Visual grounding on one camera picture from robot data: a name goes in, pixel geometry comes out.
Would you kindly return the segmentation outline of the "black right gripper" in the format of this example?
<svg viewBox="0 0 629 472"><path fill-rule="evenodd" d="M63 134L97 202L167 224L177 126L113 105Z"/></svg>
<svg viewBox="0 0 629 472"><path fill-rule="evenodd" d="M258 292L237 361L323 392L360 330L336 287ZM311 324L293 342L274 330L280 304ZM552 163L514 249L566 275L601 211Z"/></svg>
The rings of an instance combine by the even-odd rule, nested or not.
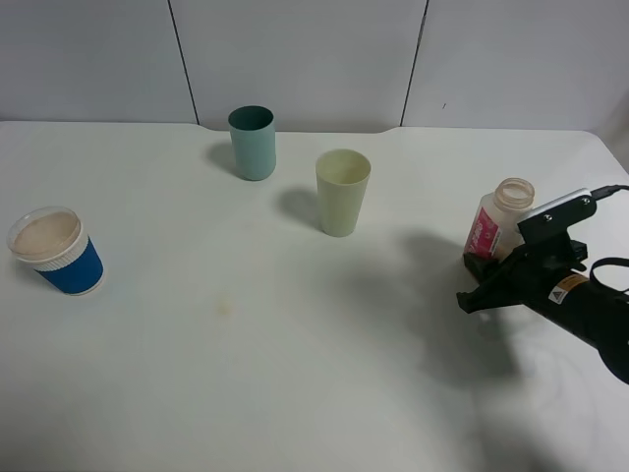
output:
<svg viewBox="0 0 629 472"><path fill-rule="evenodd" d="M588 317L589 278L583 274L588 257L584 243L571 240L521 245L503 260L466 253L463 262L478 282L470 292L457 292L467 314L521 303L547 320Z"/></svg>

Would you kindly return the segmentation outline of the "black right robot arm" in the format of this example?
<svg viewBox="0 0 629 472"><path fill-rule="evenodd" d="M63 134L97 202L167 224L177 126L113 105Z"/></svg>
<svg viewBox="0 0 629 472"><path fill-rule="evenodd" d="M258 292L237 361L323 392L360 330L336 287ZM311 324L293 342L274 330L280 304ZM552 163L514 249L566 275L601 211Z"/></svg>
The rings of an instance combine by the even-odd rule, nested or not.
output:
<svg viewBox="0 0 629 472"><path fill-rule="evenodd" d="M457 294L466 313L523 305L599 352L605 366L628 382L628 296L583 274L587 246L563 235L524 244L503 261L468 253L465 268L478 282Z"/></svg>

